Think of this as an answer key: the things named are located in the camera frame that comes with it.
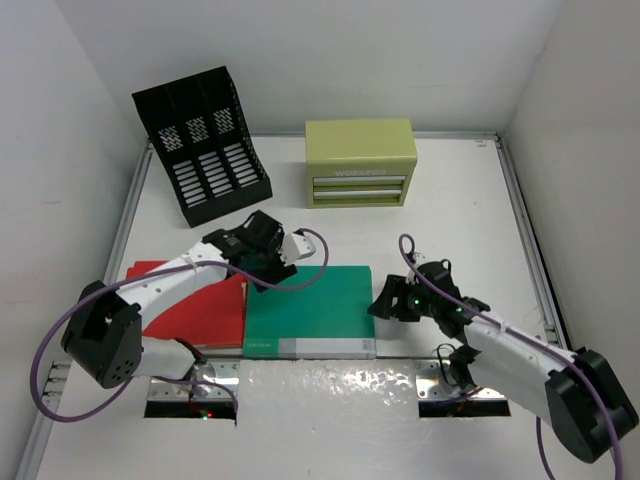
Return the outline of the green binder folder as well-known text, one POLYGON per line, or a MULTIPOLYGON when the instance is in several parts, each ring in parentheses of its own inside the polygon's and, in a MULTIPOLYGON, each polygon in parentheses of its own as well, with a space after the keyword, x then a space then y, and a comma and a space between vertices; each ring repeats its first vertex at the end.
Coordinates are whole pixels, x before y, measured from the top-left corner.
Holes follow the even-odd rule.
POLYGON ((248 290, 243 356, 358 360, 376 357, 371 270, 329 266, 307 288, 248 290))

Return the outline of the olive green drawer toolbox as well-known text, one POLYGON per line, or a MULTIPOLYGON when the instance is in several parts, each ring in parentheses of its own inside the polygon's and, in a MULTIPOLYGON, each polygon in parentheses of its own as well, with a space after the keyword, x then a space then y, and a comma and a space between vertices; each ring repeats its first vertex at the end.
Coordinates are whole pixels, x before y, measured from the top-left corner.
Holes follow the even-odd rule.
POLYGON ((310 208, 402 206, 418 160, 407 118, 310 120, 305 156, 310 208))

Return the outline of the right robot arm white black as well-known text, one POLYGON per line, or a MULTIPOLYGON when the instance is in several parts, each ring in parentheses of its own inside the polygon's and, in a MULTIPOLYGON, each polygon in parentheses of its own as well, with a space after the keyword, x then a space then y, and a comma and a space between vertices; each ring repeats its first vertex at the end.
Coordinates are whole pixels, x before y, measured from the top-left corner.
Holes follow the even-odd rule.
POLYGON ((564 350, 508 325, 488 304, 460 293, 449 261, 389 275, 369 314, 385 320, 435 321, 459 342, 440 377, 455 393, 493 389, 532 412, 586 463, 635 429, 639 416, 608 361, 582 348, 564 350))

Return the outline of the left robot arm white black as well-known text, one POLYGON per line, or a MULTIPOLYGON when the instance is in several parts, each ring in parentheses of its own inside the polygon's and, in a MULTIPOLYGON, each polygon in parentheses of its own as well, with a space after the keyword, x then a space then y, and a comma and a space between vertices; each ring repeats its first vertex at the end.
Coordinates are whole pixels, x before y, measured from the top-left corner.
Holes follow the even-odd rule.
POLYGON ((262 290, 277 285, 294 275, 296 261, 313 251, 302 231, 287 233, 278 221, 257 210, 240 226, 204 236, 138 279, 88 285, 61 346, 105 389, 132 377, 183 380, 200 356, 184 340, 145 336, 154 320, 232 273, 248 274, 262 290))

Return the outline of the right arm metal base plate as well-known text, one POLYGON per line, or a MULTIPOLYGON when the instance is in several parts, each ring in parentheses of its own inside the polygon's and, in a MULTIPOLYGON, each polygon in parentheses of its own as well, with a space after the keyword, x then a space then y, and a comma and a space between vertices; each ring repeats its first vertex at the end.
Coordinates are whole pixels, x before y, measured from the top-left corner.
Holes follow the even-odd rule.
POLYGON ((437 357, 414 361, 415 387, 420 401, 442 403, 453 401, 506 402, 507 398, 490 388, 461 389, 449 375, 449 359, 437 357))

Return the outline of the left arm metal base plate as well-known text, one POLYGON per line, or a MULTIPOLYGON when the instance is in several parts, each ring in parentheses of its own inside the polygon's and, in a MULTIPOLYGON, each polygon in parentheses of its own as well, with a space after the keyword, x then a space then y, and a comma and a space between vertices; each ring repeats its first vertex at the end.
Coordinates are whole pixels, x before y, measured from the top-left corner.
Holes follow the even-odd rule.
POLYGON ((150 381, 149 402, 196 404, 233 402, 238 393, 240 361, 233 358, 208 358, 196 365, 186 380, 150 381))

